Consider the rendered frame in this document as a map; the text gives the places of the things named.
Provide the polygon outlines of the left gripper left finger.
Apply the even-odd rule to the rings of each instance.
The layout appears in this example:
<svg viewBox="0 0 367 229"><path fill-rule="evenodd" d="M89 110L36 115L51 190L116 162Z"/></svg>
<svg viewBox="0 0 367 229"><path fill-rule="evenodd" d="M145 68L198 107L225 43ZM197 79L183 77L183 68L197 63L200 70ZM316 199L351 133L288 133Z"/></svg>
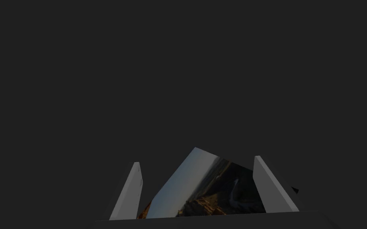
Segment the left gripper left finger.
<svg viewBox="0 0 367 229"><path fill-rule="evenodd" d="M135 162L109 217L110 220L136 219L143 187L139 162Z"/></svg>

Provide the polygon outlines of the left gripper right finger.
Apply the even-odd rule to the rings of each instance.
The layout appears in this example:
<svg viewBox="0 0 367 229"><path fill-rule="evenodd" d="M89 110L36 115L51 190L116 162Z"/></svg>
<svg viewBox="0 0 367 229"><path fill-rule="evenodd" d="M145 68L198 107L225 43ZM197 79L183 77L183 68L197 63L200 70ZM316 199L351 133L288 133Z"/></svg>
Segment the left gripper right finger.
<svg viewBox="0 0 367 229"><path fill-rule="evenodd" d="M259 155L254 158L253 180L267 213L299 211L295 202Z"/></svg>

